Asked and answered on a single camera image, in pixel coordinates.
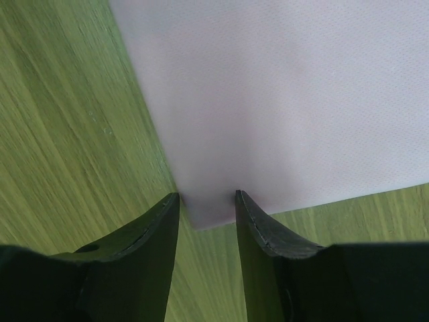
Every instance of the paper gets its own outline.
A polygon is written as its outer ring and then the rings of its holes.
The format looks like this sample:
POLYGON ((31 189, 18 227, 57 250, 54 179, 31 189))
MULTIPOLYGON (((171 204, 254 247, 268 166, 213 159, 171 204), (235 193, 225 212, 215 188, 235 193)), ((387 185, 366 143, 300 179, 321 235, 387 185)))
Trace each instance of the paper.
POLYGON ((195 228, 429 182, 429 2, 111 8, 195 228))

